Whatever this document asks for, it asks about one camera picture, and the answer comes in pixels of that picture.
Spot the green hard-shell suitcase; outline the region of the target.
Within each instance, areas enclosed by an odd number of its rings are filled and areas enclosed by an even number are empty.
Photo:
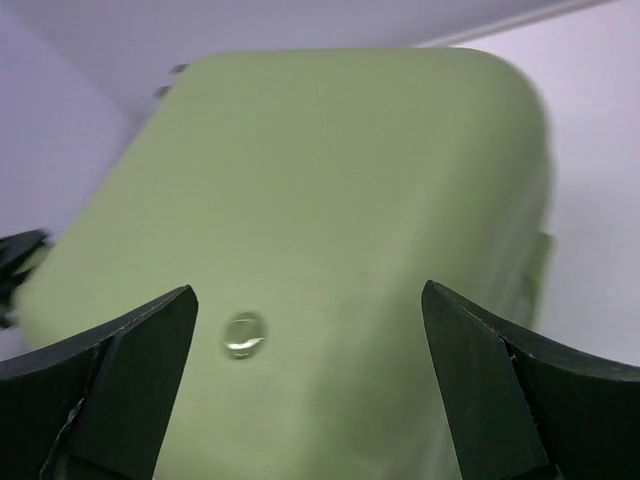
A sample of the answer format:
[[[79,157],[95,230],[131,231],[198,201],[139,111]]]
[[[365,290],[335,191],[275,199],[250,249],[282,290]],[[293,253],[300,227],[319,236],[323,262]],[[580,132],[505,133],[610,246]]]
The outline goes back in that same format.
[[[19,322],[44,346],[192,286],[160,479],[456,479],[421,292],[528,324],[549,183],[542,102],[496,56],[217,54],[177,77]]]

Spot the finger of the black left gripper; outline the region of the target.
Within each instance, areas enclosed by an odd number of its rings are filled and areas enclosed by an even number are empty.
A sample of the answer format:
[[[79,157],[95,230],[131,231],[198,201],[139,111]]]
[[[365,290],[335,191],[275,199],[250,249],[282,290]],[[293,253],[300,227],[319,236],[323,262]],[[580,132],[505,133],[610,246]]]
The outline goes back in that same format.
[[[10,328],[12,297],[31,275],[31,261],[50,248],[50,233],[43,229],[28,230],[1,238],[1,327]]]

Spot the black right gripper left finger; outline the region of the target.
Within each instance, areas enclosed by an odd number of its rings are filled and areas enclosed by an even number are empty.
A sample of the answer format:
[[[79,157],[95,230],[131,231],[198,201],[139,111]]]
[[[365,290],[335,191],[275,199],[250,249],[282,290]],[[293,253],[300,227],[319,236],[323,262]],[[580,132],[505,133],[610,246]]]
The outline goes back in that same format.
[[[197,313],[185,285],[2,361],[2,478],[152,478]]]

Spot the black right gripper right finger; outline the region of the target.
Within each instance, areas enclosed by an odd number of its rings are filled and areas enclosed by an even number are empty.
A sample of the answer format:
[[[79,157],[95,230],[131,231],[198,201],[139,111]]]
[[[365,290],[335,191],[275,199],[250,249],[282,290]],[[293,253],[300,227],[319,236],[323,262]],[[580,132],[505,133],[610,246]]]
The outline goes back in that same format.
[[[551,340],[434,281],[421,301],[462,478],[638,478],[638,367]]]

